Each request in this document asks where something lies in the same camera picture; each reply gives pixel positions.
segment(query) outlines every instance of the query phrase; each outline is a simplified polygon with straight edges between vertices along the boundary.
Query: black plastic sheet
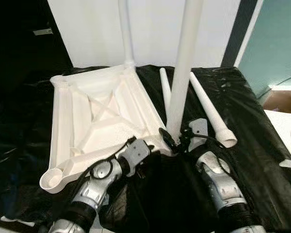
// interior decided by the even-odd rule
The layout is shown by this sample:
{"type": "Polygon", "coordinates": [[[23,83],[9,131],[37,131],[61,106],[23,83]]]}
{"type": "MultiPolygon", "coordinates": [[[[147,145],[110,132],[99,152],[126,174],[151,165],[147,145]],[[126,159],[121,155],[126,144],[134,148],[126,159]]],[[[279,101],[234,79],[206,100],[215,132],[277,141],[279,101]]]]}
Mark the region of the black plastic sheet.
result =
{"type": "MultiPolygon", "coordinates": [[[[159,69],[144,66],[136,71],[165,123],[159,69]]],[[[170,83],[173,70],[166,67],[170,83]]],[[[236,68],[194,68],[193,72],[238,138],[230,149],[233,165],[255,213],[269,231],[291,230],[291,168],[278,165],[291,156],[246,80],[236,68]]],[[[54,195],[39,187],[49,163],[50,76],[36,75],[41,78],[26,81],[0,105],[0,217],[50,222],[73,186],[70,183],[54,195]]],[[[201,117],[206,115],[189,86],[183,126],[201,117]]],[[[214,136],[210,125],[209,134],[214,136]]],[[[139,175],[109,190],[110,204],[99,214],[104,227],[115,232],[210,232],[216,228],[205,184],[189,163],[181,157],[153,154],[141,169],[139,175]]]]}

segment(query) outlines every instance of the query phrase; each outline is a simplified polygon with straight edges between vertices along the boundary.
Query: white rod end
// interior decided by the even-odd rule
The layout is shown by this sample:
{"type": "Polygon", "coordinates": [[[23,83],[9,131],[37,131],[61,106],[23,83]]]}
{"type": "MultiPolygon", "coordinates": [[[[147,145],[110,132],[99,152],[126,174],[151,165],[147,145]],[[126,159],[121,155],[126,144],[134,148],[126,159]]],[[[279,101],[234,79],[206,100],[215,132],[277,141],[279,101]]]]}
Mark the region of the white rod end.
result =
{"type": "Polygon", "coordinates": [[[221,142],[226,148],[233,147],[237,143],[237,138],[229,129],[216,132],[215,138],[221,142]]]}
{"type": "Polygon", "coordinates": [[[168,117],[171,90],[170,90],[165,68],[160,68],[160,76],[161,76],[161,84],[162,84],[163,98],[164,98],[164,104],[165,104],[165,112],[166,112],[166,116],[168,117]]]}

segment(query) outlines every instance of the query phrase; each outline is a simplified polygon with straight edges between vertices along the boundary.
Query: teal wall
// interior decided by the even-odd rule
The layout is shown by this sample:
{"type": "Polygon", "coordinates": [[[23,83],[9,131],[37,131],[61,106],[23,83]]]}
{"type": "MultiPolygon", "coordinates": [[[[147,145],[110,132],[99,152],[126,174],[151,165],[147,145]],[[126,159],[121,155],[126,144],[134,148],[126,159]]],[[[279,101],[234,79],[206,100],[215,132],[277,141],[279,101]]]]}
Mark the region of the teal wall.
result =
{"type": "Polygon", "coordinates": [[[239,69],[257,97],[291,78],[291,0],[264,0],[239,69]]]}

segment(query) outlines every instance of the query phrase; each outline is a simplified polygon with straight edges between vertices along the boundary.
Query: black cable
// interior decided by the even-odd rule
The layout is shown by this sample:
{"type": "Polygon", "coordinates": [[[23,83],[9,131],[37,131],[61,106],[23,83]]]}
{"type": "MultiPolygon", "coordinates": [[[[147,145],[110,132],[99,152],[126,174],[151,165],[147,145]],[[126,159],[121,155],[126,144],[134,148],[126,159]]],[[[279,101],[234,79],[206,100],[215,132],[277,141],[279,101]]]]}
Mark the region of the black cable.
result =
{"type": "MultiPolygon", "coordinates": [[[[286,81],[288,81],[288,80],[290,80],[290,79],[291,79],[291,77],[285,79],[284,81],[281,81],[281,82],[277,83],[275,86],[281,85],[282,83],[284,83],[284,82],[286,82],[286,81]]],[[[261,94],[261,95],[258,97],[258,100],[261,99],[264,95],[266,95],[266,94],[267,94],[269,91],[271,91],[271,90],[272,90],[271,88],[268,88],[267,91],[265,91],[263,94],[261,94]]]]}

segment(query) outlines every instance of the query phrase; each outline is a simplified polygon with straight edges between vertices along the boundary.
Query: white plastic rod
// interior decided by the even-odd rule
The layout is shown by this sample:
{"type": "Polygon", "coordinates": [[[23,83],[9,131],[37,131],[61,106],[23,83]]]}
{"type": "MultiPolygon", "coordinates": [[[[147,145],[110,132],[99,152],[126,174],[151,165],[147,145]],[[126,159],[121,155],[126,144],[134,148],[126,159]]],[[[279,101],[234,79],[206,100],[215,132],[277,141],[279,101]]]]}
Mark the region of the white plastic rod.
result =
{"type": "Polygon", "coordinates": [[[135,67],[135,62],[132,54],[132,42],[129,23],[129,14],[127,0],[118,1],[118,9],[120,14],[120,23],[123,37],[124,54],[125,54],[125,67],[135,67]]]}
{"type": "Polygon", "coordinates": [[[171,90],[170,90],[170,85],[168,82],[165,68],[160,68],[160,75],[161,75],[161,83],[162,83],[162,90],[163,90],[163,97],[164,97],[164,104],[165,104],[165,112],[167,116],[169,103],[170,103],[171,90]]]}
{"type": "Polygon", "coordinates": [[[189,77],[202,5],[202,0],[185,1],[177,63],[171,89],[170,106],[166,125],[167,131],[175,141],[178,141],[180,136],[184,104],[189,85],[189,77]]]}
{"type": "Polygon", "coordinates": [[[234,146],[237,143],[237,138],[234,133],[227,128],[205,90],[192,72],[190,73],[190,81],[215,131],[216,139],[227,148],[234,146]]]}

